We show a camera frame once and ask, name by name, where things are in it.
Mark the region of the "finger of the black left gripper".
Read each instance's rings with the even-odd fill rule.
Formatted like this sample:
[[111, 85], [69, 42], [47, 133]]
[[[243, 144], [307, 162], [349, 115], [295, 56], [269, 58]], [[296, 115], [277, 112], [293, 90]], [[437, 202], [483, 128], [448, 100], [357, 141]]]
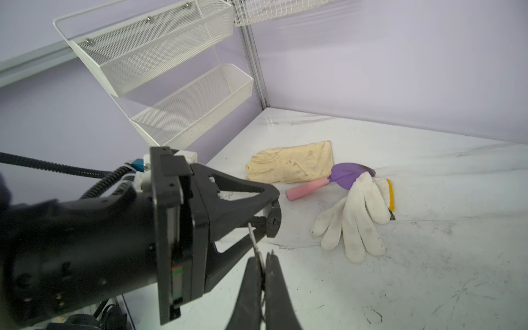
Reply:
[[266, 206], [279, 200], [280, 192], [272, 184], [242, 180], [202, 164], [192, 164], [191, 169], [208, 213], [211, 241], [247, 226]]
[[253, 249], [251, 234], [253, 234], [256, 242], [260, 241], [266, 236], [265, 226], [256, 224], [256, 228], [250, 234], [247, 234], [224, 252], [217, 250], [215, 242], [209, 243], [204, 283], [205, 294], [212, 291], [246, 253]]

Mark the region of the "small silver key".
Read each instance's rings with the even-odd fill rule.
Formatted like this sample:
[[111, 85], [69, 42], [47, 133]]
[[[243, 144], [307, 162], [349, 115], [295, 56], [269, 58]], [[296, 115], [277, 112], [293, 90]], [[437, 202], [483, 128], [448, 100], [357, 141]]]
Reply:
[[251, 223], [249, 223], [247, 226], [248, 226], [248, 230], [249, 230], [250, 240], [252, 242], [252, 248], [253, 248], [253, 251], [254, 251], [255, 259], [257, 260], [257, 262], [259, 264], [261, 273], [265, 274], [265, 264], [264, 264], [264, 260], [263, 260], [262, 254], [259, 251], [258, 246], [257, 246], [257, 240], [256, 240], [256, 237], [254, 235], [254, 228], [253, 228]]

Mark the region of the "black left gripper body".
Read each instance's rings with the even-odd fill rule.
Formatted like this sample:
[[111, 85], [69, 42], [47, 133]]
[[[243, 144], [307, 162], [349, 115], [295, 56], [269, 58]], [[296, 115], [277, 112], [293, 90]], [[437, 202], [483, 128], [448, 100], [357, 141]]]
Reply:
[[161, 325], [178, 319], [183, 305], [205, 295], [210, 243], [208, 213], [194, 183], [192, 164], [186, 174], [164, 175], [163, 155], [172, 155], [171, 149], [150, 149], [155, 171], [152, 200]]

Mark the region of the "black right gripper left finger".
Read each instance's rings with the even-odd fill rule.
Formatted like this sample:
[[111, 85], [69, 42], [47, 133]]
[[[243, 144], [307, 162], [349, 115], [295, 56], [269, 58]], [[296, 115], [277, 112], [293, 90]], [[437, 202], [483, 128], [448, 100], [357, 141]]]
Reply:
[[259, 330], [261, 328], [261, 295], [263, 275], [257, 257], [247, 260], [245, 273], [227, 330]]

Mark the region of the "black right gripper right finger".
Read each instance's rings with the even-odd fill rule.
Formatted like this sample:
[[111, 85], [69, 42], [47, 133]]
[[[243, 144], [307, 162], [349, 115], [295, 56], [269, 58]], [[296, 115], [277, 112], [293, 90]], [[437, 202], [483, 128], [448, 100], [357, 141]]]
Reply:
[[279, 257], [268, 253], [265, 262], [265, 328], [301, 330], [280, 266]]

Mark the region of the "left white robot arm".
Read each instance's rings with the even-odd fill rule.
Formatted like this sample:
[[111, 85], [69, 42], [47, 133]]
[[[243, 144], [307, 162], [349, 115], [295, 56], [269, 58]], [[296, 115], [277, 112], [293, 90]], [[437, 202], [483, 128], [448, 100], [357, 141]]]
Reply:
[[[153, 147], [151, 190], [1, 203], [1, 328], [22, 329], [156, 284], [159, 320], [209, 293], [281, 225], [279, 191]], [[215, 243], [252, 226], [225, 252]]]

